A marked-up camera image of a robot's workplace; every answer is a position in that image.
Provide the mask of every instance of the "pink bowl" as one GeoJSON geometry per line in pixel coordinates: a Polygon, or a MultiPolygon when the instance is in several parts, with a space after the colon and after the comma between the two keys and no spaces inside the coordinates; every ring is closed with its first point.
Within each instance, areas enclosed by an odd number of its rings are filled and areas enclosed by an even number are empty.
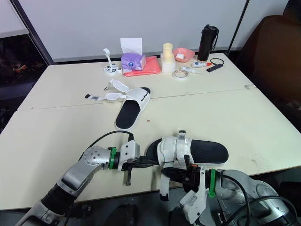
{"type": "Polygon", "coordinates": [[[173,51],[173,54],[174,54],[174,59],[176,61],[180,61],[180,62],[188,62],[190,61],[191,58],[193,58],[193,56],[195,55],[195,52],[190,50],[190,49],[187,49],[187,48],[176,48],[174,51],[173,51]],[[182,59],[179,59],[179,58],[176,58],[177,54],[178,53],[182,53],[185,55],[185,58],[182,60],[182,59]]]}

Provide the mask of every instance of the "cylindrical container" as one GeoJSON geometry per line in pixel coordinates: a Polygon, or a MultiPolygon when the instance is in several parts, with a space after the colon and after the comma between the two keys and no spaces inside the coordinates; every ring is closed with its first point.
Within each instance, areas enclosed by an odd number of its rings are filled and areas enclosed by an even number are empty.
{"type": "Polygon", "coordinates": [[[173,54],[173,45],[170,43],[163,44],[162,73],[173,73],[175,71],[175,59],[173,54]]]}
{"type": "Polygon", "coordinates": [[[170,43],[163,44],[163,58],[168,62],[174,60],[173,45],[170,43]]]}
{"type": "Polygon", "coordinates": [[[210,25],[206,25],[202,30],[201,43],[198,49],[198,60],[207,61],[209,54],[212,50],[213,42],[218,35],[218,28],[210,25]]]}

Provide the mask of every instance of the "white wall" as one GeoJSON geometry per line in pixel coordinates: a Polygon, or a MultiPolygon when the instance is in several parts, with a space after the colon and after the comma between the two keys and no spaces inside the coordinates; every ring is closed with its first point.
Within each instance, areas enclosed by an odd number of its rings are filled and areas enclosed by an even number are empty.
{"type": "Polygon", "coordinates": [[[0,38],[28,34],[9,0],[0,0],[0,38]]]}
{"type": "MultiPolygon", "coordinates": [[[[162,44],[198,49],[206,24],[220,30],[217,49],[227,49],[243,0],[19,0],[53,61],[121,54],[120,37],[143,38],[144,53],[162,44]]],[[[251,0],[233,47],[242,47],[263,16],[283,11],[287,0],[251,0]]]]}

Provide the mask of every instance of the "tissue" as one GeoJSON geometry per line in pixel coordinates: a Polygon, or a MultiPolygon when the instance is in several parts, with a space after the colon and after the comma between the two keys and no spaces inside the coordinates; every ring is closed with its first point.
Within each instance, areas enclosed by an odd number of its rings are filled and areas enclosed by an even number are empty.
{"type": "Polygon", "coordinates": [[[142,54],[142,38],[120,38],[122,67],[128,70],[142,71],[146,60],[142,54]]]}

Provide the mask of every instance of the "pink cloth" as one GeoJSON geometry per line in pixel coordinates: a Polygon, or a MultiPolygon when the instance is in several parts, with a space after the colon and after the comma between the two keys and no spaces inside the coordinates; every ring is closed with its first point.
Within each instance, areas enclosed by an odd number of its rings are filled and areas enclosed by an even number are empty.
{"type": "Polygon", "coordinates": [[[158,74],[161,72],[159,62],[155,56],[147,56],[146,64],[142,71],[132,70],[131,72],[125,72],[124,76],[137,76],[137,75],[146,75],[146,74],[158,74]]]}

